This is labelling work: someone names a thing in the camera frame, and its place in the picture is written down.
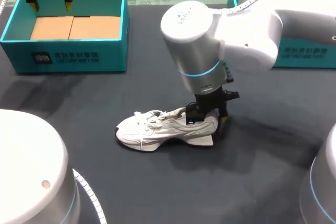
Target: white robotic arm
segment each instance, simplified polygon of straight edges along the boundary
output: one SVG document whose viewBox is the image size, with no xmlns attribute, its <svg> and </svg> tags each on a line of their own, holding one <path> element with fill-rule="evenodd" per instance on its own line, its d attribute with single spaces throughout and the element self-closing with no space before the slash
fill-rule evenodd
<svg viewBox="0 0 336 224">
<path fill-rule="evenodd" d="M 239 0 L 235 8 L 213 10 L 186 1 L 164 14 L 161 32 L 199 110 L 207 112 L 226 108 L 223 100 L 230 100 L 222 90 L 226 83 L 222 62 L 243 72 L 269 70 L 277 60 L 282 37 L 336 46 L 334 3 L 336 0 Z"/>
</svg>

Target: shoe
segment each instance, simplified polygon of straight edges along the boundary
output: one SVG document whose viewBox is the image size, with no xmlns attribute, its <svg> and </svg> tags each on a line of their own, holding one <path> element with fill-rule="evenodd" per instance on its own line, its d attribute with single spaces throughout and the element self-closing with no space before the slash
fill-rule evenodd
<svg viewBox="0 0 336 224">
<path fill-rule="evenodd" d="M 135 112 L 115 129 L 117 139 L 129 148 L 152 152 L 171 138 L 180 138 L 191 145 L 212 146 L 212 134 L 218 126 L 218 115 L 210 111 L 204 121 L 186 125 L 186 108 L 171 112 L 159 110 Z"/>
</svg>

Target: teal cardboard box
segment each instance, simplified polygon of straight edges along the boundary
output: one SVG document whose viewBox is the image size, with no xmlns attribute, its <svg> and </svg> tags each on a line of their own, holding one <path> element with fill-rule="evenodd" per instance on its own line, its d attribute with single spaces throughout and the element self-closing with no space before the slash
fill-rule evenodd
<svg viewBox="0 0 336 224">
<path fill-rule="evenodd" d="M 237 6 L 239 0 L 228 0 L 227 7 Z M 283 38 L 280 42 L 275 68 L 333 68 L 336 69 L 336 46 L 313 43 L 302 39 Z"/>
<path fill-rule="evenodd" d="M 0 44 L 18 73 L 126 71 L 129 11 L 127 0 L 38 0 L 34 11 L 17 0 Z M 31 40 L 38 17 L 120 17 L 119 38 Z"/>
</svg>

